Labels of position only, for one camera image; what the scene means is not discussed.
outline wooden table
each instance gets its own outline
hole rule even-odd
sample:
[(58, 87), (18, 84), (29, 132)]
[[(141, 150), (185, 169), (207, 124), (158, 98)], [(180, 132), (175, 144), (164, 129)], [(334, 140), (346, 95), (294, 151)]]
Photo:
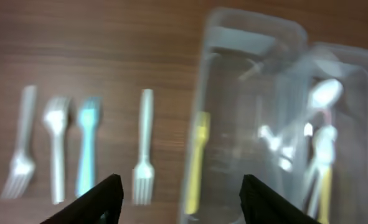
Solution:
[[(120, 223), (175, 223), (181, 192), (192, 99), (204, 19), (216, 6), (297, 21), (310, 41), (368, 49), (368, 0), (0, 0), (0, 176), (8, 173), (20, 94), (39, 87), (32, 140), (37, 170), (25, 197), (0, 202), (0, 223), (39, 223), (73, 199), (81, 134), (77, 108), (101, 96), (97, 137), (98, 181), (120, 174), (126, 203)], [(141, 90), (154, 90), (153, 203), (134, 207), (131, 170), (138, 155)], [(50, 140), (42, 125), (47, 100), (71, 96), (67, 197), (53, 206)]]

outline wood grain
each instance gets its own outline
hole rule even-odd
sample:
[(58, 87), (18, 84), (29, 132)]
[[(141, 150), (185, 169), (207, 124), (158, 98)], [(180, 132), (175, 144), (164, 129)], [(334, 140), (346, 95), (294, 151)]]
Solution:
[[(103, 102), (98, 181), (121, 175), (126, 200), (120, 223), (176, 222), (203, 23), (215, 6), (297, 21), (310, 41), (368, 49), (368, 0), (0, 0), (0, 186), (14, 149), (21, 90), (39, 87), (34, 181), (23, 199), (0, 202), (0, 223), (39, 223), (71, 202), (81, 139), (75, 116), (81, 101), (94, 95)], [(152, 88), (155, 97), (156, 181), (153, 204), (133, 207), (131, 170), (144, 88)], [(50, 201), (49, 136), (41, 123), (54, 95), (73, 99), (66, 140), (68, 200), (59, 206)]]

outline fork handle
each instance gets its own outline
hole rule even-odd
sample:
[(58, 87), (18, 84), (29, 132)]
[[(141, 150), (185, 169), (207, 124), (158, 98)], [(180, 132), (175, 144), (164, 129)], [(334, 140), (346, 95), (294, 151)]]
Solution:
[(21, 108), (17, 124), (16, 151), (27, 154), (34, 120), (37, 87), (26, 86), (22, 91)]
[(78, 162), (76, 196), (95, 186), (95, 128), (83, 128), (82, 151)]
[(57, 205), (65, 200), (65, 152), (64, 134), (56, 134), (51, 150), (52, 203)]
[(139, 112), (139, 160), (149, 161), (153, 121), (153, 90), (143, 90)]

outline fork head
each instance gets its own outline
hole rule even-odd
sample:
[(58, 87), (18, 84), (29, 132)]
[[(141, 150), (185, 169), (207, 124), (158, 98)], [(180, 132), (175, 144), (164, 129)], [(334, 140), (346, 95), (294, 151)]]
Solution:
[(100, 120), (100, 97), (89, 97), (83, 102), (78, 114), (77, 123), (84, 128), (94, 128)]
[(148, 161), (139, 162), (133, 170), (133, 203), (149, 205), (152, 200), (154, 169)]
[(70, 98), (57, 96), (48, 101), (44, 111), (45, 127), (54, 134), (62, 134), (68, 123)]
[(29, 184), (35, 170), (34, 161), (23, 153), (12, 158), (10, 171), (1, 198), (14, 199), (21, 197)]

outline transparent bin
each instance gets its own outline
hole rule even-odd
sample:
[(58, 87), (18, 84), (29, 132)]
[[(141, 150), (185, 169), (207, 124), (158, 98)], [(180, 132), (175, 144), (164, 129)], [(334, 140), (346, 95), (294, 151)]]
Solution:
[[(245, 174), (300, 207), (310, 142), (304, 136), (306, 121), (294, 121), (313, 85), (328, 78), (344, 87), (332, 109), (338, 138), (330, 221), (368, 223), (368, 51), (329, 44), (308, 50), (298, 24), (233, 9), (215, 10), (204, 35), (179, 223), (244, 223), (239, 190)], [(326, 73), (316, 59), (325, 67), (338, 65), (342, 74)], [(201, 111), (210, 115), (209, 138), (202, 149), (199, 208), (188, 212)], [(282, 140), (291, 155), (287, 163), (260, 139), (264, 126), (275, 134), (292, 126)]]

